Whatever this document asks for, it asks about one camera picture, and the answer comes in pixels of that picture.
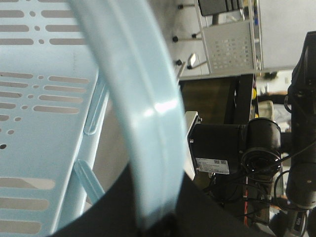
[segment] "wire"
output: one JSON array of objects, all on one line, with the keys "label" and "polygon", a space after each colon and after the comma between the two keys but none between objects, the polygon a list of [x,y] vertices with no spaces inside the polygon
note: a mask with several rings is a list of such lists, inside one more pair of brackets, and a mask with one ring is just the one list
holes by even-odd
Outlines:
[{"label": "wire", "polygon": [[280,205],[279,201],[277,200],[277,183],[279,181],[279,179],[286,173],[289,173],[290,171],[289,170],[286,170],[286,171],[283,171],[277,178],[276,178],[276,181],[275,181],[275,184],[274,184],[274,196],[275,196],[275,201],[278,205],[279,208],[281,208],[283,211],[298,211],[298,212],[306,212],[306,209],[300,209],[300,208],[288,208],[288,207],[283,207]]},{"label": "wire", "polygon": [[252,177],[248,177],[249,179],[253,180],[253,181],[256,181],[256,182],[260,182],[260,183],[265,183],[265,184],[271,184],[272,181],[267,181],[267,180],[261,180],[261,179],[255,179],[255,178],[252,178]]},{"label": "wire", "polygon": [[299,155],[300,153],[306,151],[307,149],[309,149],[310,147],[312,147],[312,146],[315,145],[315,144],[316,144],[316,140],[314,140],[312,143],[310,143],[308,146],[306,146],[306,147],[303,148],[302,150],[298,151],[297,153],[294,153],[294,154],[292,154],[292,155],[288,155],[288,156],[286,156],[286,157],[284,157],[284,158],[282,158],[282,159],[279,159],[278,161],[273,162],[272,164],[269,164],[269,165],[267,165],[266,167],[263,167],[263,168],[258,169],[258,170],[250,171],[250,172],[245,173],[245,174],[243,174],[243,175],[241,175],[241,176],[239,176],[239,177],[236,177],[236,178],[234,178],[234,179],[231,179],[231,180],[227,181],[226,183],[211,185],[211,186],[205,188],[204,190],[205,190],[206,192],[207,192],[207,191],[211,191],[211,190],[216,189],[216,188],[219,188],[219,187],[221,187],[221,186],[228,185],[228,184],[231,184],[231,183],[233,183],[233,182],[235,182],[235,181],[238,181],[238,180],[241,179],[241,178],[244,178],[244,177],[247,177],[247,176],[249,176],[249,175],[258,173],[258,172],[260,172],[260,171],[263,171],[263,170],[265,170],[265,169],[267,169],[267,168],[270,168],[270,167],[272,167],[272,166],[281,164],[283,161],[286,161],[286,160],[288,160],[288,159],[291,159],[291,158],[293,158],[293,157]]},{"label": "wire", "polygon": [[251,215],[251,214],[256,214],[258,213],[259,211],[261,211],[262,209],[259,209],[259,210],[255,210],[255,211],[252,211],[252,212],[249,212],[249,213],[246,213],[246,214],[243,214],[243,215],[238,215],[238,216],[235,216],[235,217],[243,217],[243,216],[247,216],[248,215]]},{"label": "wire", "polygon": [[245,185],[245,186],[248,186],[248,187],[252,187],[252,188],[258,190],[259,192],[261,192],[261,194],[263,194],[263,195],[266,195],[266,194],[267,194],[266,192],[262,191],[260,188],[254,186],[254,185],[251,185],[251,184],[245,184],[245,183],[234,183],[234,184],[237,184],[237,185]]},{"label": "wire", "polygon": [[306,229],[307,229],[307,211],[304,213],[304,228],[303,228],[303,231],[300,235],[300,237],[303,237],[305,232],[306,232]]},{"label": "wire", "polygon": [[292,113],[292,110],[289,108],[289,106],[288,106],[288,95],[286,95],[285,96],[285,98],[284,98],[284,107],[285,107],[285,109],[289,112],[289,113]]}]

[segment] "metal rod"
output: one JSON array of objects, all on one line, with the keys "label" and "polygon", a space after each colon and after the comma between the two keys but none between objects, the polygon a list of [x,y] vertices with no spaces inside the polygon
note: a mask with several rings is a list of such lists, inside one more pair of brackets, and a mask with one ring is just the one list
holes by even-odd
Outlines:
[{"label": "metal rod", "polygon": [[77,160],[74,164],[74,171],[92,204],[95,204],[105,192],[92,169],[84,160]]},{"label": "metal rod", "polygon": [[186,62],[182,63],[181,68],[180,68],[180,70],[178,72],[178,75],[177,75],[177,82],[178,82],[178,84],[179,84],[179,81],[180,81],[180,76],[182,75],[182,73],[183,73],[183,71],[185,69],[185,65],[186,65]]}]

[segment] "black surface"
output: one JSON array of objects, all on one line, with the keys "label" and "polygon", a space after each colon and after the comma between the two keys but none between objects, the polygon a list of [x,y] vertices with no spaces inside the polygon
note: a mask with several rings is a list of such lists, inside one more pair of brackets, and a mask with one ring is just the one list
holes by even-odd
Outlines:
[{"label": "black surface", "polygon": [[234,124],[247,124],[249,122],[253,80],[254,75],[252,74],[241,76],[239,79]]},{"label": "black surface", "polygon": [[242,0],[199,0],[202,16],[209,16],[243,8]]},{"label": "black surface", "polygon": [[229,87],[228,98],[226,103],[226,112],[224,118],[224,124],[233,124],[235,116],[235,90],[237,86],[237,78],[232,78],[231,84]]},{"label": "black surface", "polygon": [[190,135],[194,142],[189,143],[193,157],[226,160],[229,173],[236,173],[240,169],[239,130],[239,125],[197,124]]},{"label": "black surface", "polygon": [[292,99],[292,146],[291,169],[286,186],[288,199],[303,208],[316,206],[316,32],[308,32],[301,58],[293,70],[288,96]]},{"label": "black surface", "polygon": [[265,237],[223,211],[184,176],[175,216],[141,233],[134,220],[134,196],[127,166],[112,188],[83,216],[52,237]]}]

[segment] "barcode label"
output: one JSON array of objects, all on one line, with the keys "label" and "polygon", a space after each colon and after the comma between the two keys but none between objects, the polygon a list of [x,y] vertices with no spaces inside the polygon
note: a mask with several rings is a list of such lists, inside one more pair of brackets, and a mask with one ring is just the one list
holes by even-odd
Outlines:
[{"label": "barcode label", "polygon": [[227,160],[196,158],[196,161],[199,171],[229,174]]}]

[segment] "light blue plastic handle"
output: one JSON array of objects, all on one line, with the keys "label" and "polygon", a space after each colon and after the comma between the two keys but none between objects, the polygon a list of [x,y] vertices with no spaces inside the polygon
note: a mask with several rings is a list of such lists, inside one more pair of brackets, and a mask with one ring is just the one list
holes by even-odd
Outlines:
[{"label": "light blue plastic handle", "polygon": [[145,0],[68,2],[105,75],[130,153],[136,221],[149,228],[175,210],[185,157],[183,104],[164,40]]}]

